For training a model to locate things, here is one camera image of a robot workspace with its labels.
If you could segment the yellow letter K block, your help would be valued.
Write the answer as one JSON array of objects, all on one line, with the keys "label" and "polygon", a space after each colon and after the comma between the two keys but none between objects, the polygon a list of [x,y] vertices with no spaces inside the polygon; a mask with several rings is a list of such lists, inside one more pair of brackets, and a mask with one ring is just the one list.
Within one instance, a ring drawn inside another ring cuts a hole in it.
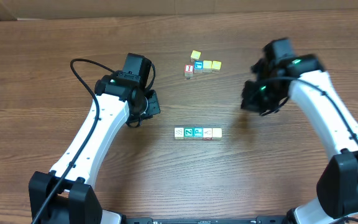
[{"label": "yellow letter K block", "polygon": [[223,137],[223,131],[221,128],[213,128],[212,129],[212,139],[220,140]]}]

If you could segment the white ice cream block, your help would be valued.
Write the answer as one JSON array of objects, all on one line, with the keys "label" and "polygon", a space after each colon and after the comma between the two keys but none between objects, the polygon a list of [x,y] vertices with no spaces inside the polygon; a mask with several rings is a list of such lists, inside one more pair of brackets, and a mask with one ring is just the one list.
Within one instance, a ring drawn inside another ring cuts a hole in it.
[{"label": "white ice cream block", "polygon": [[213,138],[213,129],[203,128],[203,140],[212,140],[212,138]]}]

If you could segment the white sketch block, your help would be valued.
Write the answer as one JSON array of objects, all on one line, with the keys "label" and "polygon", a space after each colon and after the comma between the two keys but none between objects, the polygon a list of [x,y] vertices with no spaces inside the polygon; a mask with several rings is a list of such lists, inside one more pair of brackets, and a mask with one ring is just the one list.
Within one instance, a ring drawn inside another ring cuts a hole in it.
[{"label": "white sketch block", "polygon": [[184,139],[184,128],[174,128],[174,138],[176,140]]}]

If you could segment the blue letter P block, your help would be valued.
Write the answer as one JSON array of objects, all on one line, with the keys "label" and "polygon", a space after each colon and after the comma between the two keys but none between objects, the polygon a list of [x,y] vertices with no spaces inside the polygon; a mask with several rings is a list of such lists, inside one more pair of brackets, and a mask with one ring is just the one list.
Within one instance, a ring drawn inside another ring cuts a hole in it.
[{"label": "blue letter P block", "polygon": [[203,138],[203,128],[194,128],[193,137],[195,139],[202,139]]}]

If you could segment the green letter Z block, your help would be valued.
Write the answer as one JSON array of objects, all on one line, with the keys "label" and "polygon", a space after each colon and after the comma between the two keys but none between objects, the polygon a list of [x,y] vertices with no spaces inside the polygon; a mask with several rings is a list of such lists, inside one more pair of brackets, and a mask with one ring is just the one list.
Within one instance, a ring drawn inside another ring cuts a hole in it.
[{"label": "green letter Z block", "polygon": [[184,128],[184,138],[185,139],[193,139],[195,136],[194,128]]}]

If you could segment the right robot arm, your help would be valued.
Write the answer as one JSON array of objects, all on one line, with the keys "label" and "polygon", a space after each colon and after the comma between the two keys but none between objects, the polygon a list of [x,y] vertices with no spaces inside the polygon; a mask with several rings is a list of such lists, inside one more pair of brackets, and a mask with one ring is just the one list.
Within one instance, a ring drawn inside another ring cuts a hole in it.
[{"label": "right robot arm", "polygon": [[316,184],[317,197],[292,208],[282,223],[346,223],[358,214],[358,122],[336,93],[329,72],[314,54],[299,56],[288,38],[273,40],[251,66],[241,109],[260,116],[292,100],[309,119],[329,162]]}]

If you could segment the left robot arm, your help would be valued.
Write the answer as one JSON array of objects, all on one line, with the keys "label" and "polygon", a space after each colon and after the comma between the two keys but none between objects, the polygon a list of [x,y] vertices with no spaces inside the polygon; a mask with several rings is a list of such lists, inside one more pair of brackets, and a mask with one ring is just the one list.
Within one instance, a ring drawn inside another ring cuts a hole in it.
[{"label": "left robot arm", "polygon": [[117,132],[138,128],[160,113],[154,64],[129,53],[122,70],[107,75],[89,89],[89,113],[61,158],[48,173],[34,172],[29,181],[33,223],[126,223],[126,216],[102,208],[94,186],[101,164]]}]

